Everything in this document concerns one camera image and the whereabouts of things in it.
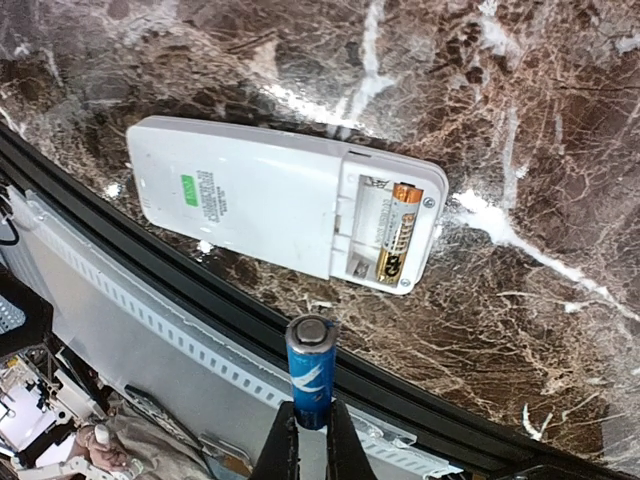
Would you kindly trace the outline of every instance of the brown marble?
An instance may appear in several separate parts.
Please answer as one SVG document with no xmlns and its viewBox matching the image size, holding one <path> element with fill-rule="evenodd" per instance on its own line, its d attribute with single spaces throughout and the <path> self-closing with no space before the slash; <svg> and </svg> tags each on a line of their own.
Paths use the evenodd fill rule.
<svg viewBox="0 0 640 480">
<path fill-rule="evenodd" d="M 289 316 L 494 422 L 640 475 L 640 1 L 4 0 L 0 113 L 96 194 Z M 160 231 L 124 142 L 151 114 L 442 166 L 406 297 Z"/>
</svg>

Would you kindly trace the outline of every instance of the blue battery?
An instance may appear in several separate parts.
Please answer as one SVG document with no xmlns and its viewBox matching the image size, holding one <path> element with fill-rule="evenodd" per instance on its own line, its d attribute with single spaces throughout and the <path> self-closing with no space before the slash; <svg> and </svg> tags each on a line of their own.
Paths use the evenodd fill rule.
<svg viewBox="0 0 640 480">
<path fill-rule="evenodd" d="M 319 430 L 331 408 L 338 330 L 326 318 L 305 315 L 289 324 L 285 338 L 296 419 Z"/>
</svg>

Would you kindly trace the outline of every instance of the cable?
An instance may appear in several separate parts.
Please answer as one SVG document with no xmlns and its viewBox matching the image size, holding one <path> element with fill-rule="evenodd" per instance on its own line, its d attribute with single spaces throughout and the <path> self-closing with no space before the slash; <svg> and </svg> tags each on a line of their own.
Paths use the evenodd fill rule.
<svg viewBox="0 0 640 480">
<path fill-rule="evenodd" d="M 13 239 L 12 240 L 3 240 L 0 239 L 0 246 L 2 247 L 13 247 L 15 245 L 18 244 L 18 242 L 20 241 L 20 235 L 18 234 L 18 230 L 16 229 L 15 225 L 13 224 L 13 222 L 9 219 L 6 218 L 5 223 L 7 225 L 9 225 L 9 228 L 11 229 L 11 232 L 13 233 Z"/>
<path fill-rule="evenodd" d="M 0 199 L 4 201 L 4 203 L 0 203 L 0 214 L 2 215 L 2 223 L 9 225 L 9 228 L 13 233 L 13 240 L 0 239 L 0 246 L 13 247 L 17 245 L 18 242 L 20 241 L 20 235 L 18 234 L 18 230 L 16 229 L 16 226 L 11 221 L 11 217 L 12 217 L 11 212 L 9 208 L 7 208 L 8 205 L 11 205 L 9 200 L 7 199 L 7 197 L 1 194 L 0 194 Z"/>
</svg>

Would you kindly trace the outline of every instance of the battery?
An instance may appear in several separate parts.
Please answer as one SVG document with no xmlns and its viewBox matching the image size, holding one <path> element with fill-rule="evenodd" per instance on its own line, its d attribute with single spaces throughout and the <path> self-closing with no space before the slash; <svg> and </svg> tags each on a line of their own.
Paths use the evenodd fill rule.
<svg viewBox="0 0 640 480">
<path fill-rule="evenodd" d="M 393 186 L 389 220 L 376 268 L 377 280 L 380 283 L 397 285 L 400 280 L 416 224 L 420 200 L 422 200 L 422 190 L 404 183 L 396 183 Z"/>
<path fill-rule="evenodd" d="M 296 419 L 319 430 L 331 409 L 338 330 L 326 318 L 305 315 L 289 324 L 285 338 Z"/>
</svg>

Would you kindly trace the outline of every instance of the white battery case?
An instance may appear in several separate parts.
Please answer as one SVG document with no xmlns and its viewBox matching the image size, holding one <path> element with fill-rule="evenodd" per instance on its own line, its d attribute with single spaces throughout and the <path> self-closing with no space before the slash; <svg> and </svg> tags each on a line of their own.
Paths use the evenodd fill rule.
<svg viewBox="0 0 640 480">
<path fill-rule="evenodd" d="M 420 280 L 448 191 L 436 165 L 335 140 L 153 116 L 127 131 L 142 210 L 159 227 L 308 275 L 394 294 Z M 423 190 L 400 279 L 376 263 L 394 183 Z"/>
</svg>

